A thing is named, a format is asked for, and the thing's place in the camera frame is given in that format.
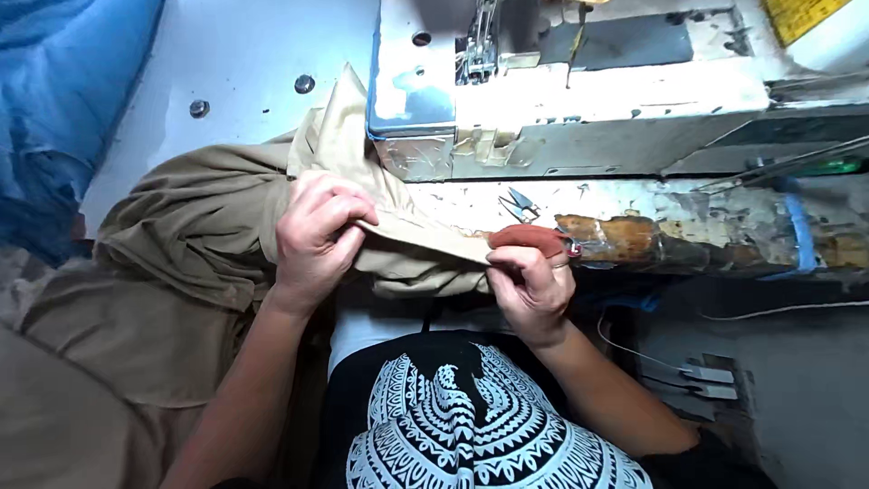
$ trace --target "khaki fabric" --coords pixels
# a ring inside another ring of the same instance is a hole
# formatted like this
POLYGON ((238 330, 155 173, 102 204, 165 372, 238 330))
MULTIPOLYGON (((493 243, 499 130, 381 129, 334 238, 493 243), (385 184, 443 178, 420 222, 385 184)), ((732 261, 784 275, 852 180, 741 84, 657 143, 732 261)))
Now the khaki fabric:
POLYGON ((355 268, 375 275, 378 295, 487 291, 485 239, 465 238, 414 206, 368 144, 365 104, 348 65, 328 106, 311 110, 294 133, 266 144, 210 146, 161 164, 106 217, 97 258, 244 311, 271 285, 275 224, 291 177, 320 169, 361 184, 376 200, 381 223, 364 225, 369 233, 355 268))
POLYGON ((0 328, 2 487, 156 487, 252 318, 95 261, 0 328))
POLYGON ((159 483, 273 282, 275 224, 290 179, 307 169, 375 198, 381 223, 365 225, 355 268, 374 276, 378 295, 488 289, 486 241, 416 209, 379 165, 365 90, 347 67, 328 107, 297 131, 155 168, 106 217, 94 260, 52 272, 26 314, 3 317, 0 486, 159 483))

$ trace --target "person's right hand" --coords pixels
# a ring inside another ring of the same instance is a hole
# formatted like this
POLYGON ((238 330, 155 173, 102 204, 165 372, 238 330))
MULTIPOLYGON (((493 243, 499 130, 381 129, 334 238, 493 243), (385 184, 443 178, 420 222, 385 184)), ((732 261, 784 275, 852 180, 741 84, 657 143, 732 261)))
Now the person's right hand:
POLYGON ((289 205, 275 229, 278 263, 270 304, 307 317, 353 264, 365 232, 377 225, 375 201, 362 187, 327 171, 304 171, 290 185, 289 205))
POLYGON ((516 336, 532 350, 564 341, 563 314, 576 287, 567 254, 546 259, 537 248, 502 246, 486 259, 489 283, 516 336))

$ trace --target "screw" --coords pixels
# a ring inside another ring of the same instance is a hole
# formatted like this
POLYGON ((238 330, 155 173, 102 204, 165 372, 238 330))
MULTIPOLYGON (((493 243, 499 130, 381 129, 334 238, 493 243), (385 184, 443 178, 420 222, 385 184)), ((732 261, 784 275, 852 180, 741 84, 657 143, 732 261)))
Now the screw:
POLYGON ((194 119, 205 117, 210 110, 211 105, 204 100, 194 100, 190 103, 190 116, 194 119))
POLYGON ((300 75, 295 80, 295 92, 306 94, 314 89, 314 79, 310 75, 300 75))

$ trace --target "wire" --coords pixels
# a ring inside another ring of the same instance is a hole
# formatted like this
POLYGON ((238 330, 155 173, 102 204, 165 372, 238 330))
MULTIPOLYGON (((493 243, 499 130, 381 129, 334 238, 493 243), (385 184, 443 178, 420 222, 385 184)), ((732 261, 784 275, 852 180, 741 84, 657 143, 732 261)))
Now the wire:
POLYGON ((648 378, 649 380, 654 380, 655 382, 657 382, 659 384, 669 385, 671 387, 678 387, 680 389, 685 389, 686 391, 700 392, 703 390, 703 387, 700 387, 699 385, 673 384, 673 383, 667 382, 665 380, 661 380, 660 378, 649 377, 647 375, 644 375, 643 378, 648 378))
POLYGON ((751 312, 749 314, 743 314, 742 316, 733 316, 730 318, 714 318, 712 316, 707 316, 706 314, 704 314, 700 311, 697 311, 697 313, 699 315, 703 316, 704 318, 711 319, 713 321, 736 321, 738 319, 756 318, 758 316, 765 316, 767 314, 774 314, 776 312, 796 311, 798 309, 819 309, 822 307, 847 307, 847 306, 854 306, 854 305, 869 305, 869 300, 858 300, 855 302, 833 302, 830 304, 789 305, 788 307, 780 307, 778 309, 770 309, 769 311, 751 312))
POLYGON ((603 315, 604 315, 606 312, 607 312, 607 308, 604 307, 604 308, 603 308, 603 311, 600 313, 600 317, 598 318, 598 336, 600 336, 600 339, 606 341, 607 343, 609 343, 609 344, 612 345, 612 346, 615 346, 616 348, 620 348, 621 350, 624 350, 625 352, 631 352, 631 353, 633 353, 634 355, 637 355, 638 357, 643 357, 643 358, 645 358, 646 360, 652 360, 653 362, 657 362, 657 363, 659 363, 659 364, 661 364, 661 365, 664 365, 665 367, 672 368, 673 370, 678 370, 679 372, 690 372, 690 371, 691 371, 690 369, 687 369, 687 368, 679 368, 679 367, 677 367, 677 366, 672 366, 672 365, 667 364, 667 363, 664 363, 664 362, 662 362, 662 361, 660 361, 660 360, 658 360, 658 359, 656 359, 656 358, 652 358, 652 357, 649 357, 649 356, 647 356, 647 355, 643 355, 643 354, 640 353, 640 352, 635 352, 634 350, 631 350, 630 348, 625 348, 625 347, 622 346, 622 345, 617 345, 617 344, 613 343, 612 341, 610 341, 609 338, 605 337, 605 336, 603 335, 603 333, 600 332, 600 323, 603 322, 603 315))

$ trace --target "sewing machine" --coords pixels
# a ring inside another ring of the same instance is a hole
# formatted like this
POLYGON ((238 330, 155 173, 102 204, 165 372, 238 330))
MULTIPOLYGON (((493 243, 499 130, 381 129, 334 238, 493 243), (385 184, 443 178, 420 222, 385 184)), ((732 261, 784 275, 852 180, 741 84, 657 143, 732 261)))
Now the sewing machine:
POLYGON ((381 0, 368 132, 409 182, 739 173, 865 135, 867 79, 758 0, 381 0))

